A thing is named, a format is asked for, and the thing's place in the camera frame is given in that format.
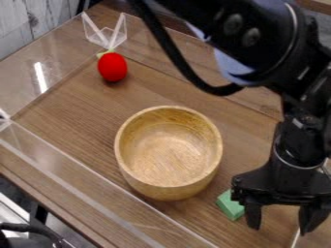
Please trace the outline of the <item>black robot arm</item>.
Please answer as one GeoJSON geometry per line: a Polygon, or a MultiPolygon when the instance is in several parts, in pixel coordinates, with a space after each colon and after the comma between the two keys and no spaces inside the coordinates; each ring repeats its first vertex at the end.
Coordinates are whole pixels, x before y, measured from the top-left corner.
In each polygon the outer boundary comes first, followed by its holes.
{"type": "Polygon", "coordinates": [[[264,208],[300,206],[302,233],[331,215],[331,49],[320,41],[318,23],[293,0],[157,0],[215,50],[226,86],[210,85],[190,67],[155,13],[145,22],[171,61],[205,92],[226,96],[264,86],[281,98],[268,162],[231,181],[231,197],[253,229],[264,208]]]}

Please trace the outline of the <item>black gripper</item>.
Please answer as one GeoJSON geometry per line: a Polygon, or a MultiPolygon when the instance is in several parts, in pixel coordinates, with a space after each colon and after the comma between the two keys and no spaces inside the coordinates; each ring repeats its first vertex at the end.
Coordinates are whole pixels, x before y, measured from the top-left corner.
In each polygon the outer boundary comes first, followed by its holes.
{"type": "Polygon", "coordinates": [[[328,159],[302,167],[273,153],[268,163],[231,180],[231,199],[245,205],[247,226],[260,230],[262,205],[301,206],[301,235],[312,233],[331,213],[331,179],[320,171],[328,159]]]}

